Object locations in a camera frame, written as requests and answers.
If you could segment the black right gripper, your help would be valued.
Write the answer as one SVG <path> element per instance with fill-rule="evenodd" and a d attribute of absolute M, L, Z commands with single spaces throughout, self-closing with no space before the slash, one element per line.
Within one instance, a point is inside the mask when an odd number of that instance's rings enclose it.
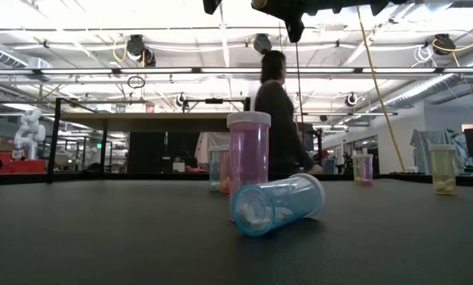
<path fill-rule="evenodd" d="M 285 23 L 290 42 L 297 43 L 304 31 L 302 17 L 305 13 L 314 16 L 320 10 L 331 10 L 338 14 L 344 8 L 370 6 L 375 16 L 390 2 L 397 0 L 268 0 L 267 12 Z"/>

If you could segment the pink-purple medicine bottle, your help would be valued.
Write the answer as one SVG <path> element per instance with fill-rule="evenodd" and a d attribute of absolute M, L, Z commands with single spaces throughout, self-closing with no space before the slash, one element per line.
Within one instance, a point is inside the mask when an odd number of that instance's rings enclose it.
<path fill-rule="evenodd" d="M 360 154 L 361 158 L 361 175 L 362 180 L 360 185 L 373 186 L 373 155 Z"/>
<path fill-rule="evenodd" d="M 269 128 L 271 115 L 264 112 L 235 112 L 227 116 L 230 131 L 230 207 L 233 222 L 233 200 L 236 192 L 245 185 L 268 181 Z"/>

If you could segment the teal medicine bottle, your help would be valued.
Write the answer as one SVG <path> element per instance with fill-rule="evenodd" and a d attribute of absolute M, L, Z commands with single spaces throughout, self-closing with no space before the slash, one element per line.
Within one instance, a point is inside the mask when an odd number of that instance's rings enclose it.
<path fill-rule="evenodd" d="M 208 148 L 209 154 L 209 182 L 210 191 L 220 191 L 220 178 L 219 178 L 219 163 L 220 163 L 220 150 L 217 146 L 211 146 Z"/>

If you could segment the wooden shelf with black legs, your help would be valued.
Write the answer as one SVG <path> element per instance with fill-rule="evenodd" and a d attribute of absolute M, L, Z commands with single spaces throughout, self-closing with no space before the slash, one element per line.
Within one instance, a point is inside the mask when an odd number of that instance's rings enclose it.
<path fill-rule="evenodd" d="M 87 108 L 81 101 L 69 101 L 65 98 L 55 100 L 54 123 L 48 158 L 47 183 L 55 180 L 54 167 L 57 142 L 59 139 L 59 123 L 61 120 L 82 124 L 101 130 L 100 169 L 97 174 L 105 174 L 105 150 L 108 133 L 110 132 L 149 132 L 149 131 L 217 131 L 227 130 L 225 112 L 196 113 L 100 113 Z"/>

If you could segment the long ceiling light bar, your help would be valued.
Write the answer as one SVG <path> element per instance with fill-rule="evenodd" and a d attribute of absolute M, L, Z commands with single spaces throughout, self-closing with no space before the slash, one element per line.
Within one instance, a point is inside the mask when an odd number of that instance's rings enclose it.
<path fill-rule="evenodd" d="M 287 73 L 300 74 L 370 74 L 370 67 L 300 67 Z M 469 67 L 377 67 L 377 74 L 472 74 Z M 250 67 L 177 67 L 177 68 L 97 68 L 97 69 L 0 69 L 0 75 L 114 75 L 114 74 L 260 74 Z"/>

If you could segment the person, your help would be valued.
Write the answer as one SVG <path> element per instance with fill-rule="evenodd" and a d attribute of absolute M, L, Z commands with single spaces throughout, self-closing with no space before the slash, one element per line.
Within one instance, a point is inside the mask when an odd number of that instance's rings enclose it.
<path fill-rule="evenodd" d="M 285 78 L 285 55 L 276 50 L 267 51 L 261 60 L 261 86 L 254 110 L 271 116 L 269 172 L 289 175 L 302 169 L 309 174 L 321 174 L 322 167 L 312 161 L 299 137 L 293 118 L 294 106 L 284 89 Z"/>

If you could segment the grey cloth cover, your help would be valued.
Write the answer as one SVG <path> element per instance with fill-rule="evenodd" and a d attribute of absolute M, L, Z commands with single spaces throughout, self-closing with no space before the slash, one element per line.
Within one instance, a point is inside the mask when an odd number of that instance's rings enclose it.
<path fill-rule="evenodd" d="M 429 147 L 432 145 L 453 145 L 455 147 L 455 166 L 458 173 L 464 172 L 469 162 L 465 136 L 452 129 L 440 131 L 414 130 L 410 145 L 414 148 L 415 166 L 420 173 L 431 174 Z"/>

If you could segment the silver ventilation duct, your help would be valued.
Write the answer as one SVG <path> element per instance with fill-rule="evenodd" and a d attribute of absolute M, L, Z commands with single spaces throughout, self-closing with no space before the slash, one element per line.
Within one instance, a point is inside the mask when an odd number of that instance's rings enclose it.
<path fill-rule="evenodd" d="M 428 80 L 416 81 L 387 95 L 383 104 L 385 108 L 412 105 L 465 80 L 473 82 L 473 74 L 441 74 Z"/>

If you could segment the black aluminium table frame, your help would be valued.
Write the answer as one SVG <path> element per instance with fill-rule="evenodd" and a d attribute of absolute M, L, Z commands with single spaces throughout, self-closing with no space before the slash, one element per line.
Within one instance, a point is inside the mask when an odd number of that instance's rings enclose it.
<path fill-rule="evenodd" d="M 315 176 L 319 181 L 353 181 L 351 175 L 323 174 Z M 0 174 L 0 185 L 7 184 L 36 184 L 68 181 L 208 181 L 207 173 L 105 173 L 87 174 L 87 173 L 53 173 L 52 180 L 44 173 L 25 173 L 25 174 Z M 374 181 L 377 180 L 397 180 L 414 183 L 429 184 L 433 180 L 431 176 L 418 174 L 376 174 Z M 461 176 L 456 178 L 458 186 L 473 187 L 473 177 Z"/>

